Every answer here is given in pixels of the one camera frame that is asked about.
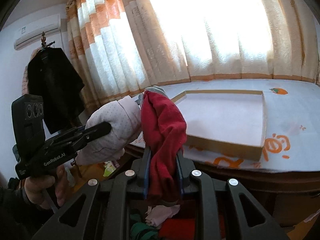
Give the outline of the person left hand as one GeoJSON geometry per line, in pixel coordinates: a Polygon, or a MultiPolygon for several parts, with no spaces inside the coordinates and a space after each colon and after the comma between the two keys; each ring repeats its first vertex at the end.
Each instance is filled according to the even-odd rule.
{"type": "Polygon", "coordinates": [[[44,192],[46,189],[54,186],[57,204],[59,207],[63,206],[71,195],[71,188],[69,187],[69,182],[67,180],[67,172],[63,165],[57,167],[56,176],[57,182],[55,181],[55,177],[50,175],[40,178],[27,178],[25,180],[24,190],[29,201],[39,205],[43,209],[51,208],[44,192]]]}

